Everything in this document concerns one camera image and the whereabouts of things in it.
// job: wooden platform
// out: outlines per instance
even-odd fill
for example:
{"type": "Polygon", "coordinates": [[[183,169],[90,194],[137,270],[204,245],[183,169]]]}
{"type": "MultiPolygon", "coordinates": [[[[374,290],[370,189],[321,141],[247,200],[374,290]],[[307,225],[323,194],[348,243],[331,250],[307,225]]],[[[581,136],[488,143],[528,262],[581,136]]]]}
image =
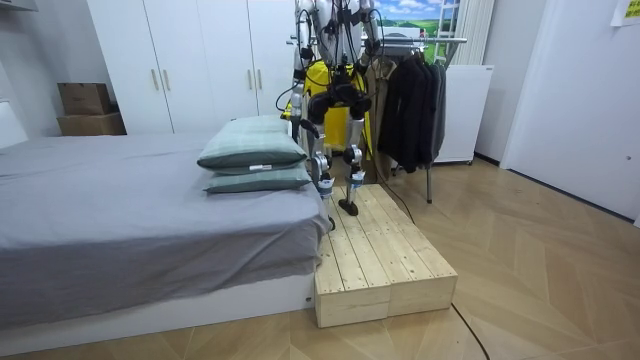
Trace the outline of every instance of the wooden platform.
{"type": "Polygon", "coordinates": [[[458,274],[379,185],[358,189],[357,217],[330,207],[336,229],[320,245],[319,327],[448,308],[458,274]]]}

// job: herringbone parquet floor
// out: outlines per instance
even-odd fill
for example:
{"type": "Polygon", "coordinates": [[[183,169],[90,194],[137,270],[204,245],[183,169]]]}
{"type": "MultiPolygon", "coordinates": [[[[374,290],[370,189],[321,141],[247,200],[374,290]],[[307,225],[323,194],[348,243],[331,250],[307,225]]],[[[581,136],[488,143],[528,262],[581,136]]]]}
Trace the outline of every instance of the herringbone parquet floor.
{"type": "MultiPolygon", "coordinates": [[[[640,229],[476,160],[390,181],[459,274],[454,302],[495,360],[640,359],[640,229]]],[[[312,311],[15,359],[481,360],[453,310],[318,329],[312,311]]]]}

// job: white bed base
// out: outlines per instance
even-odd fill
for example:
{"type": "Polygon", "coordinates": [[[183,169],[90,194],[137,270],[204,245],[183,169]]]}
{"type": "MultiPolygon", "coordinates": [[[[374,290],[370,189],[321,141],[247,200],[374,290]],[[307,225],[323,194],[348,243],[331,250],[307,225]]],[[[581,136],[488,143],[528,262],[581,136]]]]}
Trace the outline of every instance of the white bed base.
{"type": "Polygon", "coordinates": [[[301,310],[314,275],[289,276],[108,314],[0,332],[0,356],[301,310]]]}

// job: pillow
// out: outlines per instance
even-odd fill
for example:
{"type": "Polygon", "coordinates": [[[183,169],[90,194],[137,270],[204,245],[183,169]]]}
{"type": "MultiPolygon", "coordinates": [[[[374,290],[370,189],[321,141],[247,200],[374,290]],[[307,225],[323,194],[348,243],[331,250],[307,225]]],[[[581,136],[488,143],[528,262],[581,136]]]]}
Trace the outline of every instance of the pillow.
{"type": "Polygon", "coordinates": [[[228,122],[198,158],[198,165],[219,174],[290,168],[307,154],[287,135],[289,122],[278,115],[228,122]]]}
{"type": "Polygon", "coordinates": [[[244,175],[221,175],[214,172],[204,189],[209,193],[232,193],[261,190],[297,189],[311,182],[304,162],[290,169],[261,171],[244,175]]]}

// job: humanoid robot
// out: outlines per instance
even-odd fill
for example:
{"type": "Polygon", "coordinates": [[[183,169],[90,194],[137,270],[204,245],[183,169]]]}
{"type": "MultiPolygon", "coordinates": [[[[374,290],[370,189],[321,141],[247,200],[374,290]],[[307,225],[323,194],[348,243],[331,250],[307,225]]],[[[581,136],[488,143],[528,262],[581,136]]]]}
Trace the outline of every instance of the humanoid robot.
{"type": "Polygon", "coordinates": [[[294,56],[290,116],[293,137],[297,141],[300,126],[307,130],[311,149],[311,177],[327,204],[332,193],[333,179],[329,175],[331,159],[324,154],[324,118],[329,108],[349,108],[342,157],[350,166],[350,172],[346,177],[347,197],[338,204],[352,216],[358,215],[354,200],[357,188],[364,182],[364,172],[360,166],[362,151],[358,148],[358,143],[364,129],[365,113],[371,107],[366,89],[354,85],[353,79],[356,74],[364,76],[380,47],[374,13],[379,14],[374,8],[373,0],[296,0],[298,44],[294,56]],[[315,94],[308,100],[307,118],[303,118],[304,81],[306,71],[314,59],[311,48],[312,28],[318,52],[329,70],[329,83],[326,84],[326,92],[315,94]],[[362,28],[367,39],[364,42],[365,51],[359,57],[362,28]]]}

